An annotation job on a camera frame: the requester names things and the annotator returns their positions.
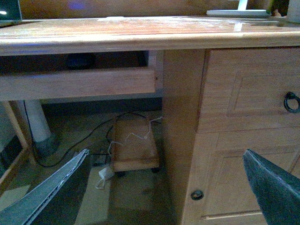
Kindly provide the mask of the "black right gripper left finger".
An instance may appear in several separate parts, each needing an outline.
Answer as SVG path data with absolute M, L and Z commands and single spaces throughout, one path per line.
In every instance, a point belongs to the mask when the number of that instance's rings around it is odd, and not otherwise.
M 0 212 L 2 225 L 73 225 L 90 174 L 90 152 L 82 150 L 20 200 Z

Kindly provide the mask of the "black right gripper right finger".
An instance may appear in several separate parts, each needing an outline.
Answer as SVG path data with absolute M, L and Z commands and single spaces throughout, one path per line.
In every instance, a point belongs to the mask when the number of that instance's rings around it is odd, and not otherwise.
M 251 149 L 243 154 L 249 185 L 269 225 L 300 223 L 300 179 Z

